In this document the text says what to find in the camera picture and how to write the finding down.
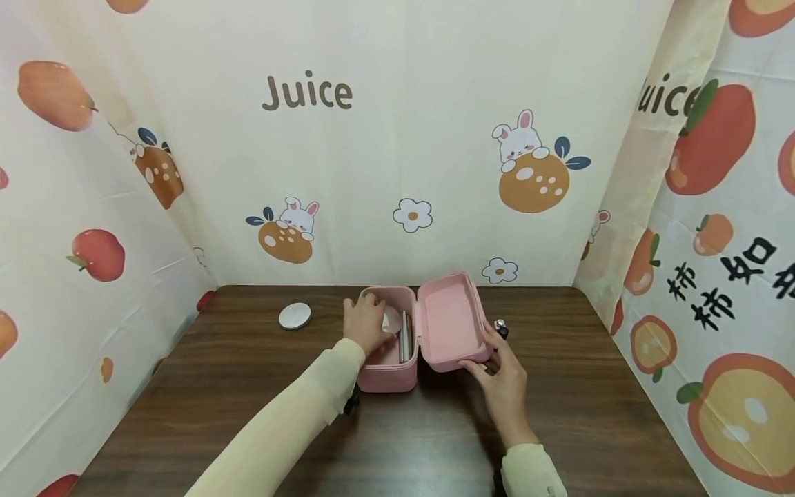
sweater sleeve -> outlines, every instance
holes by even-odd
[[[273,495],[323,428],[343,412],[364,364],[343,338],[262,408],[210,464],[185,497]]]
[[[566,489],[543,445],[522,444],[502,458],[502,484],[508,497],[566,497]]]

brown tabletop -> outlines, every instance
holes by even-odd
[[[342,334],[354,287],[227,286],[157,370],[70,497],[181,497],[235,434]],[[527,410],[570,495],[706,495],[585,296],[482,288],[528,371]],[[279,328],[294,301],[306,328]],[[277,495],[499,495],[503,448],[474,379],[421,362],[408,394],[363,394]]]

printed fabric backdrop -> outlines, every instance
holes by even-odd
[[[715,496],[795,495],[793,17],[731,2],[631,260],[603,228],[576,279]],[[630,195],[611,188],[603,206]]]
[[[713,495],[793,491],[795,6],[729,4],[6,0],[0,495],[217,285],[453,270],[576,282]]]

pink storage case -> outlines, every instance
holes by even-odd
[[[492,350],[483,342],[486,315],[475,284],[466,273],[454,273],[425,283],[417,296],[407,286],[371,286],[373,293],[399,313],[412,318],[411,359],[400,364],[398,340],[372,354],[359,372],[362,392],[408,392],[417,385],[417,356],[437,372],[460,369],[461,359],[482,363]]]

hand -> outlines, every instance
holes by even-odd
[[[372,293],[359,296],[356,304],[347,298],[343,307],[343,337],[355,341],[364,350],[364,355],[370,355],[383,344],[395,340],[392,333],[381,331],[386,303],[378,302]]]
[[[459,365],[466,367],[483,387],[486,408],[506,448],[537,444],[538,438],[530,429],[525,411],[527,371],[510,350],[508,342],[488,323],[483,323],[483,340],[497,349],[497,354],[485,364],[461,361]]]

